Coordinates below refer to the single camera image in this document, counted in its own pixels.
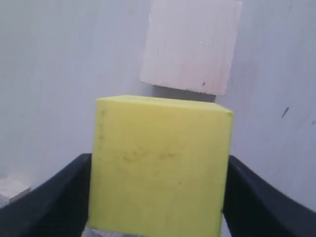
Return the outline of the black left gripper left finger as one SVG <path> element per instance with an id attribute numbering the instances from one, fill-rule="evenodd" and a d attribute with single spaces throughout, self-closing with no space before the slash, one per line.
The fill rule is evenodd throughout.
<path id="1" fill-rule="evenodd" d="M 1 208 L 2 237 L 80 237 L 88 219 L 91 154 L 81 154 L 27 195 Z"/>

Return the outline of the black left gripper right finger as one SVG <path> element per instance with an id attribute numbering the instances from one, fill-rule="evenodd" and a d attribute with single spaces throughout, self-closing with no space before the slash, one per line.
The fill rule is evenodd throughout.
<path id="1" fill-rule="evenodd" d="M 229 156 L 223 214 L 233 237 L 314 237 L 316 213 Z"/>

